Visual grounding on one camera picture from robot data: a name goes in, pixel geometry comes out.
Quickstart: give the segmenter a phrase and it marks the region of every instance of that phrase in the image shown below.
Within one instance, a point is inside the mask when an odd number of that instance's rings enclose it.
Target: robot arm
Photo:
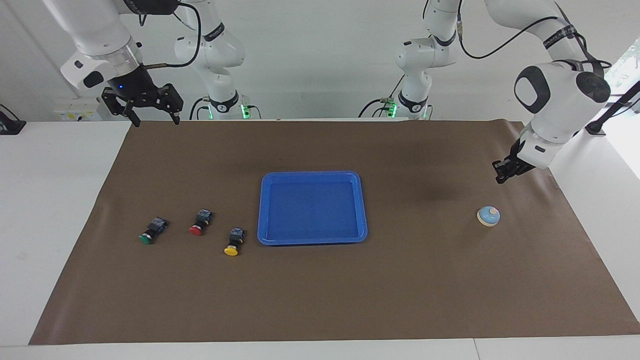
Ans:
[[[209,94],[207,100],[214,119],[241,119],[242,95],[225,68],[242,65],[244,47],[220,20],[213,0],[184,0],[198,9],[202,21],[202,41],[198,57],[191,68],[200,76]],[[186,22],[197,27],[197,19],[186,13]],[[180,61],[188,60],[195,51],[196,35],[180,37],[175,42],[175,55]]]
[[[396,63],[406,76],[397,96],[398,116],[419,118],[431,87],[425,71],[459,58],[462,4],[463,0],[430,1],[424,20],[431,36],[405,42],[398,50]],[[547,168],[558,150],[604,107],[611,89],[601,62],[587,52],[584,38],[555,2],[485,0],[485,4],[497,24],[537,36],[553,60],[527,67],[516,80],[516,98],[534,116],[509,156],[493,163],[501,184],[534,167]]]
[[[173,85],[157,87],[142,64],[142,55],[127,28],[120,22],[111,0],[43,0],[58,24],[73,38],[77,52],[60,69],[80,90],[107,81],[102,99],[114,115],[128,117],[135,126],[140,119],[133,108],[154,107],[180,122],[183,101]],[[178,1],[124,0],[132,13],[168,15]]]
[[[525,29],[538,19],[556,17],[527,30],[543,41],[553,61],[527,67],[516,79],[516,98],[533,118],[509,155],[493,163],[496,181],[502,184],[535,167],[547,168],[560,148],[605,106],[611,89],[602,64],[587,52],[581,35],[555,2],[485,3],[491,18],[509,28]]]
[[[464,0],[429,1],[424,26],[427,38],[411,39],[396,52],[396,64],[404,71],[404,85],[398,92],[396,116],[419,119],[426,110],[431,76],[427,69],[449,66],[461,54],[456,36],[458,5]]]

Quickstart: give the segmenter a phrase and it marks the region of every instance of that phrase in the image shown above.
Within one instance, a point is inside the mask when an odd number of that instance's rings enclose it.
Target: red button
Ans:
[[[200,235],[202,235],[202,229],[201,229],[199,226],[197,226],[197,225],[194,225],[194,226],[190,227],[190,228],[189,228],[189,232],[190,232],[191,234],[194,234],[195,236],[200,236]]]

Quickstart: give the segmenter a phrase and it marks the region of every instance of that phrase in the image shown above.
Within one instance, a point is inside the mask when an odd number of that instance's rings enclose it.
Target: blue tray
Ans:
[[[262,179],[265,245],[358,243],[367,237],[362,186],[351,171],[272,172]]]

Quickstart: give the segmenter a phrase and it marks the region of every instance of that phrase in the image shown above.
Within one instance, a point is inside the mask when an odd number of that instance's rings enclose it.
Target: power outlet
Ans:
[[[117,120],[103,102],[93,97],[58,99],[54,112],[60,121],[109,121]]]

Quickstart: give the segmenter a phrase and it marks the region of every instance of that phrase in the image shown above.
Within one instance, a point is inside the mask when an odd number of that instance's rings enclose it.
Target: white table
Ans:
[[[640,359],[640,336],[25,346],[128,128],[30,122],[0,137],[0,359]],[[640,180],[583,134],[552,170],[638,317]]]

